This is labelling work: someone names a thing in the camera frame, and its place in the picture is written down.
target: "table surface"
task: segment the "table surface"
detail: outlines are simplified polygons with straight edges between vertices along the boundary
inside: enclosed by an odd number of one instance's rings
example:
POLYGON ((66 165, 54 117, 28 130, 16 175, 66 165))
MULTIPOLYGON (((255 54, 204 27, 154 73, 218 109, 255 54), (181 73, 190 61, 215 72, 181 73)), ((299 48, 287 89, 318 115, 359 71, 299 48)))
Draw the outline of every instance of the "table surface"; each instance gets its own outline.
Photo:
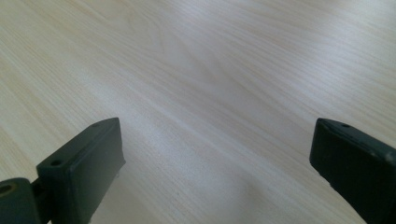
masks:
POLYGON ((0 178, 119 117, 92 223, 364 223, 317 118, 396 147, 396 2, 0 1, 0 178))

